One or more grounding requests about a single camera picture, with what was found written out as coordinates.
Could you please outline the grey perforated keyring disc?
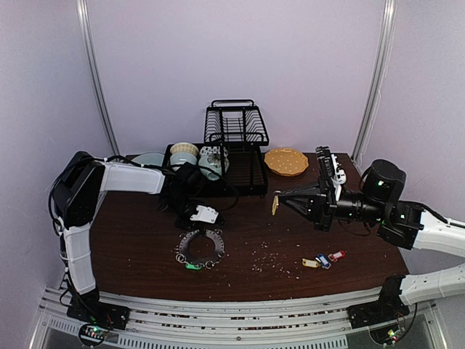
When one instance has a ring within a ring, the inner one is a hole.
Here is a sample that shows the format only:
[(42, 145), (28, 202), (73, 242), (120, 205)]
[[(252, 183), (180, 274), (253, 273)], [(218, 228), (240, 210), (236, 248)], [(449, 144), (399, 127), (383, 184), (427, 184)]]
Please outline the grey perforated keyring disc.
[(226, 256), (222, 230), (205, 229), (183, 233), (179, 236), (174, 252), (178, 263), (192, 263), (201, 265), (202, 269), (212, 269)]

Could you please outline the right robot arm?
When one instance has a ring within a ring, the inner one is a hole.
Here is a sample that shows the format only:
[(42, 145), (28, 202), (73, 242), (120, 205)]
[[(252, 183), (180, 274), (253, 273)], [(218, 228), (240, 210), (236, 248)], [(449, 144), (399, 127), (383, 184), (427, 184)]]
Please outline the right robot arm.
[[(377, 159), (364, 172), (358, 191), (344, 188), (346, 175), (335, 155), (318, 156), (318, 181), (304, 188), (276, 191), (283, 204), (330, 230), (333, 221), (361, 222), (377, 236), (403, 249), (428, 249), (464, 256), (464, 223), (446, 218), (426, 204), (403, 201), (406, 173), (390, 161)], [(410, 313), (412, 305), (464, 293), (464, 266), (431, 273), (388, 277), (379, 297), (348, 307), (352, 328), (372, 326)]]

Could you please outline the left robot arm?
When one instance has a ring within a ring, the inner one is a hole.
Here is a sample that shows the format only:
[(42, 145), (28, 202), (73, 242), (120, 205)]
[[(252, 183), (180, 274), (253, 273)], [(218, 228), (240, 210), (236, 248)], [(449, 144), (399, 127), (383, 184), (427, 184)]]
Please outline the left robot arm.
[(123, 156), (98, 159), (75, 153), (49, 192), (48, 210), (60, 239), (60, 256), (71, 294), (67, 315), (90, 326), (124, 330), (130, 310), (100, 301), (92, 270), (90, 230), (100, 196), (106, 192), (159, 195), (177, 215), (178, 226), (204, 231), (223, 224), (220, 212), (190, 197), (189, 184), (200, 169), (189, 163), (166, 167), (138, 164)]

